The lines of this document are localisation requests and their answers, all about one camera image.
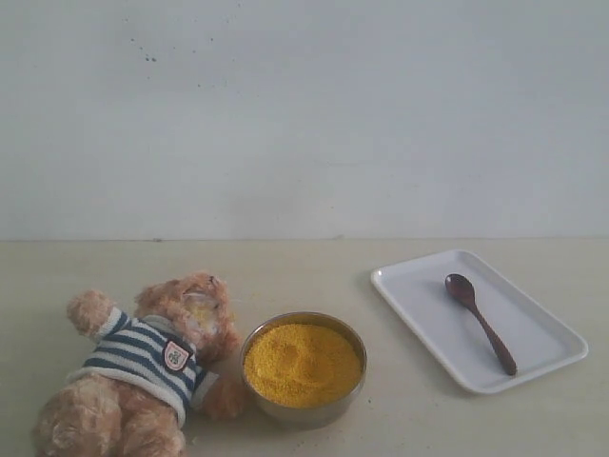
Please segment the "dark wooden spoon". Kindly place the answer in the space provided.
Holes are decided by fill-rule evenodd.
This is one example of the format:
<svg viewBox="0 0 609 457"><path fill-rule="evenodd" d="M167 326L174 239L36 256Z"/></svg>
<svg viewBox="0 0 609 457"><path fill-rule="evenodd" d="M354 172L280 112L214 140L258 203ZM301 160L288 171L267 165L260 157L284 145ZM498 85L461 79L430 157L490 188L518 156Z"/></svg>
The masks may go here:
<svg viewBox="0 0 609 457"><path fill-rule="evenodd" d="M476 291L473 284L463 275L450 273L444 279L447 293L466 308L479 322L492 349L494 350L501 368L508 376L516 376L518 365L498 333L483 317L476 302Z"/></svg>

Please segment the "tan teddy bear striped sweater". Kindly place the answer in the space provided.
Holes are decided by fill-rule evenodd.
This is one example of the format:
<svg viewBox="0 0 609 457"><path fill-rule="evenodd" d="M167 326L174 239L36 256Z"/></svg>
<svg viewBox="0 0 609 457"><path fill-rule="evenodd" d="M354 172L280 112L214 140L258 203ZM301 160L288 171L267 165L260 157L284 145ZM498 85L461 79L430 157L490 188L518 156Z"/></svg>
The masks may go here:
<svg viewBox="0 0 609 457"><path fill-rule="evenodd" d="M243 382L212 370L240 345L226 284L194 272L144 288L135 303L128 314L93 289L69 301L69 320L94 349L42 406L35 455L183 456L189 411L243 412Z"/></svg>

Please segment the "steel bowl of yellow millet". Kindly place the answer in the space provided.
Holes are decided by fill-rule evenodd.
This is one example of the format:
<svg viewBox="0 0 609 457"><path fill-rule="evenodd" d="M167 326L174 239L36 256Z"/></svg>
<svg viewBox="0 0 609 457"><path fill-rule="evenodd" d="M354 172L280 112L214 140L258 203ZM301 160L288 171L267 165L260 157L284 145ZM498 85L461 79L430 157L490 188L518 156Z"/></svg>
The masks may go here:
<svg viewBox="0 0 609 457"><path fill-rule="evenodd" d="M270 318L246 337L240 369L266 416L285 427L313 429L337 421L359 396L367 352L344 321L296 311Z"/></svg>

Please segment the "white rectangular plastic tray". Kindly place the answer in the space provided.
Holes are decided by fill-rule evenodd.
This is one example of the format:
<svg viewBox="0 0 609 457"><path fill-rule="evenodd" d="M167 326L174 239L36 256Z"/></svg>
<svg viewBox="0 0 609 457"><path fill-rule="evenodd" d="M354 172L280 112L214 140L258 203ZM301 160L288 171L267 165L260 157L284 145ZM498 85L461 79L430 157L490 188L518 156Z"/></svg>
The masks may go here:
<svg viewBox="0 0 609 457"><path fill-rule="evenodd" d="M468 250L376 268L370 281L450 376L472 393L506 391L589 352L582 336Z"/></svg>

